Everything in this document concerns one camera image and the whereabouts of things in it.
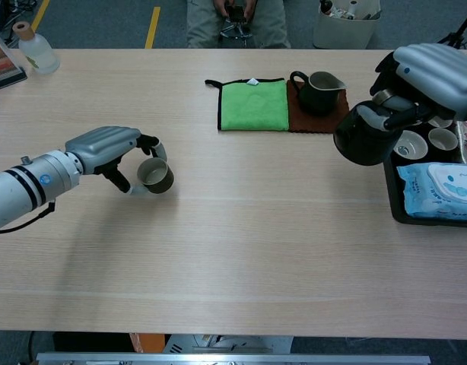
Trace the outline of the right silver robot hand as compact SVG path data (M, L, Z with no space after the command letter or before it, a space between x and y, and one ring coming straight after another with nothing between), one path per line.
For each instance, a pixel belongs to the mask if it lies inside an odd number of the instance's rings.
M389 129L435 116L467 121L467 54L439 43L401 46L376 67L370 96L392 111Z

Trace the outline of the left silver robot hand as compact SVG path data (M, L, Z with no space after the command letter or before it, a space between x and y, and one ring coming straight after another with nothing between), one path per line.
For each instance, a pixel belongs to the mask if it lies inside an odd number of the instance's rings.
M84 175L102 175L124 193L130 191L131 185L118 165L135 148L148 156L167 159L159 138L129 127L103 126L65 143L66 154L73 154L80 161Z

